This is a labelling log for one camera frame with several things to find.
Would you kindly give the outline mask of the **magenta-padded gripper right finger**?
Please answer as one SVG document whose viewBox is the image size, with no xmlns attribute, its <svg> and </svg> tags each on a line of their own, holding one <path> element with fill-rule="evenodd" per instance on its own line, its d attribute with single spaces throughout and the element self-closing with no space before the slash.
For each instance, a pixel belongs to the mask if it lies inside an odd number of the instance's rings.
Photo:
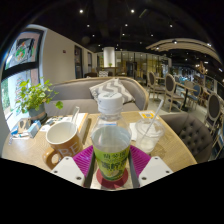
<svg viewBox="0 0 224 224">
<path fill-rule="evenodd" d="M 135 146 L 130 146 L 129 166 L 134 187 L 146 186 L 173 173 L 159 156 L 151 157 Z"/>
</svg>

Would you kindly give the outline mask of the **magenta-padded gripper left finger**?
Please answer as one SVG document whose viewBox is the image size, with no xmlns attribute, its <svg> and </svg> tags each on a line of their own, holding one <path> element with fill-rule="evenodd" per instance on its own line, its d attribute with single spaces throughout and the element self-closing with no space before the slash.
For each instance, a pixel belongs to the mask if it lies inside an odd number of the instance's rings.
<svg viewBox="0 0 224 224">
<path fill-rule="evenodd" d="M 93 147 L 89 146 L 74 157 L 64 157 L 51 173 L 76 185 L 90 187 L 94 165 Z"/>
</svg>

